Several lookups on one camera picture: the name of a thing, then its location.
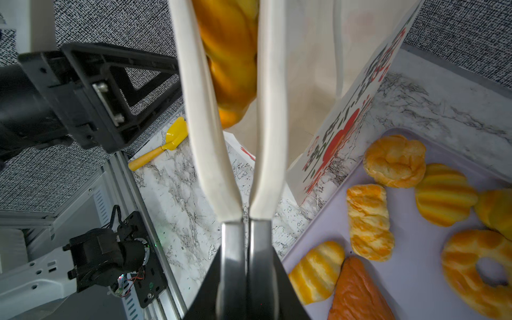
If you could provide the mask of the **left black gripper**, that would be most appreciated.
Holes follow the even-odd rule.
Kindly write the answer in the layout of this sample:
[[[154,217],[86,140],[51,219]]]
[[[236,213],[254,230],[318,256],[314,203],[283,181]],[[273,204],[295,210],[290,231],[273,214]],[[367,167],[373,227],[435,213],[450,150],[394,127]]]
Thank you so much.
[[[177,77],[139,89],[107,69],[179,73],[174,57],[107,43],[67,43],[24,53],[1,68],[1,153],[79,144],[113,153],[129,147],[182,96]]]

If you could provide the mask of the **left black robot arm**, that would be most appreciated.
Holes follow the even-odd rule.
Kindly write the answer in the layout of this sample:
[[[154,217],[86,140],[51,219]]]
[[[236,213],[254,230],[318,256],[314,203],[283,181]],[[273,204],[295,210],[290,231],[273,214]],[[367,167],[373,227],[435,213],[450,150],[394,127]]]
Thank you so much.
[[[114,153],[135,141],[177,98],[166,89],[143,112],[131,107],[179,74],[175,58],[104,43],[55,45],[51,1],[2,1],[1,27],[14,29],[17,63],[1,68],[1,161],[34,147],[78,143]],[[1,318],[10,319],[95,285],[132,295],[158,319],[186,305],[145,207],[74,237],[1,275]]]

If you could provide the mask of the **white food tongs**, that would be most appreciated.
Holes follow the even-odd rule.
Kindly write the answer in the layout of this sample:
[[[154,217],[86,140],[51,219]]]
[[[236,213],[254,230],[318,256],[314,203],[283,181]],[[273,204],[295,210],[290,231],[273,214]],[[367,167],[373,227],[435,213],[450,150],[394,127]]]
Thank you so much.
[[[257,95],[224,129],[193,1],[168,3],[197,181],[221,227],[217,319],[277,319],[272,219],[287,171],[288,105],[277,80],[285,69],[260,56]]]

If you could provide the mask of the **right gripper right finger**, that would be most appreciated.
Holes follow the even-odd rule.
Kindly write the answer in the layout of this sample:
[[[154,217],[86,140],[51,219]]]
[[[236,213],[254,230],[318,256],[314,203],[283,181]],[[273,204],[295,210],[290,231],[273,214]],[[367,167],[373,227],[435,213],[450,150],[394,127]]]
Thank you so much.
[[[310,320],[308,313],[299,301],[295,290],[289,281],[288,274],[286,273],[276,250],[273,250],[273,266],[276,272],[277,281],[277,298],[279,307],[278,319]]]

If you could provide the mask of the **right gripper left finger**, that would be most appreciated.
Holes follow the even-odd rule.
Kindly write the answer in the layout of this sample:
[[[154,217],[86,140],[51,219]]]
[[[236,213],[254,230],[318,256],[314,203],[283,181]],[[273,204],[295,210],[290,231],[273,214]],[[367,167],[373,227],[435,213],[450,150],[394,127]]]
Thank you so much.
[[[217,293],[221,272],[221,248],[217,251],[184,320],[216,320]]]

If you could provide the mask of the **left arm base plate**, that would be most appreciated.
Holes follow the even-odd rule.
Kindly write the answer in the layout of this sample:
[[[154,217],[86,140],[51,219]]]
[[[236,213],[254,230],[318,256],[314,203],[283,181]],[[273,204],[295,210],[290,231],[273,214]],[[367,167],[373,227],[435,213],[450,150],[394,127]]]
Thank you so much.
[[[141,308],[150,305],[165,289],[167,279],[157,257],[157,245],[138,211],[132,212],[117,228],[123,252],[123,269],[133,279],[131,292],[137,296]]]

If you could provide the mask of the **white floral paper bag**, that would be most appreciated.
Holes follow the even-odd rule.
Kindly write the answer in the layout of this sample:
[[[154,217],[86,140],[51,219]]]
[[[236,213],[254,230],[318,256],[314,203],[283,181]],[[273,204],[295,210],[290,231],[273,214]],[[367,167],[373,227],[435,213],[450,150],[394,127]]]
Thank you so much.
[[[285,69],[283,195],[301,205],[359,125],[421,1],[262,1],[260,56]]]

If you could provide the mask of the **long striped croissant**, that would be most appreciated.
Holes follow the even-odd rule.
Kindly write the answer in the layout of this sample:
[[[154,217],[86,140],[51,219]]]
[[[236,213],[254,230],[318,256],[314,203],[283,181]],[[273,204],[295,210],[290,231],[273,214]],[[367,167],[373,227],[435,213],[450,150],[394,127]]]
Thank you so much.
[[[240,122],[257,95],[258,1],[193,1],[222,128]]]

